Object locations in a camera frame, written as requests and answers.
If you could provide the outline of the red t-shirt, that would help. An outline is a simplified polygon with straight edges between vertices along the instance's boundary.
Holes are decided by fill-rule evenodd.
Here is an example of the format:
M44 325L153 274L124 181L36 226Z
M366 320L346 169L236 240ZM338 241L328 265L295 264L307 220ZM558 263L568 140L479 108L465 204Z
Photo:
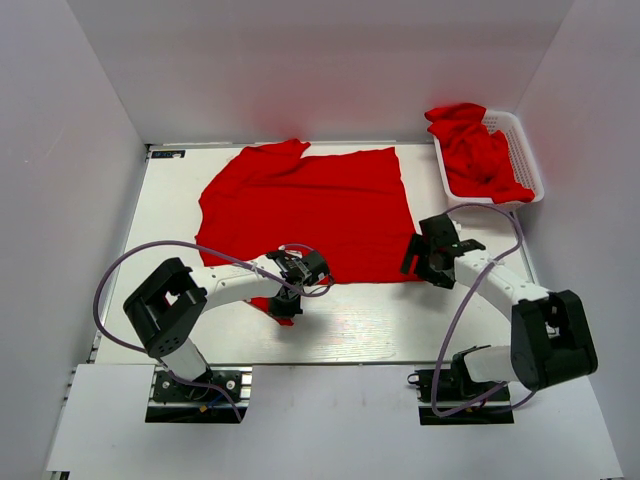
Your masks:
M415 232L394 148L308 156L297 139L245 147L205 187L197 244L241 260L316 249L339 284L401 283Z

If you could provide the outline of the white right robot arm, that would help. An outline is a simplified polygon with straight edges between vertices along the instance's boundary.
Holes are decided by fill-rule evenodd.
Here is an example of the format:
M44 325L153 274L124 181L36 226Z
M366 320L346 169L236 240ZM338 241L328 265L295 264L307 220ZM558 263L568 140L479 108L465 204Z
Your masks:
M593 374L598 357L584 306L570 290L531 283L462 240L446 214L420 221L401 270L444 289L461 284L489 302L510 323L506 346L476 346L454 355L439 386L472 399L491 384L518 382L536 392Z

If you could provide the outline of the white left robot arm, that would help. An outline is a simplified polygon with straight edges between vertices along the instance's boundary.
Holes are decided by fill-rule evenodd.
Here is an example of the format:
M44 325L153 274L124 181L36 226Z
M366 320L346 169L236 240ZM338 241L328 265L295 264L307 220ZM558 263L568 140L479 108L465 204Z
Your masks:
M302 313L306 287L331 282L324 257L276 250L253 260L203 267L186 266L178 257L158 266L124 302L124 312L147 355L177 377L188 398L199 399L211 387L204 356L190 340L203 312L236 302L264 299L266 313L291 320Z

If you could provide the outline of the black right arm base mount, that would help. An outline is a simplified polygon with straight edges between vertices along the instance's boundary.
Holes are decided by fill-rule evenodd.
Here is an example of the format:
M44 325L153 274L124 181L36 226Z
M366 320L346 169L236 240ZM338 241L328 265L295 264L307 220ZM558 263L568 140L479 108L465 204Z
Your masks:
M421 426L507 425L514 423L509 389L504 386L491 397L463 411L447 417L438 417L431 408L433 369L418 369L407 376L407 383L416 390ZM448 410L458 407L497 386L495 382L465 385L458 373L443 368L440 373L437 407Z

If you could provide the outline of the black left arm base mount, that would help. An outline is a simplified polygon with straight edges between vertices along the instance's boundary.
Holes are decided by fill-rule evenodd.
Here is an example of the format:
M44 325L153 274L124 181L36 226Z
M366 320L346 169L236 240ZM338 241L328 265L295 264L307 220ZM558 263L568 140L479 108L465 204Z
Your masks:
M199 382L217 388L182 384L157 367L152 376L145 422L240 424L249 407L252 369L213 368Z

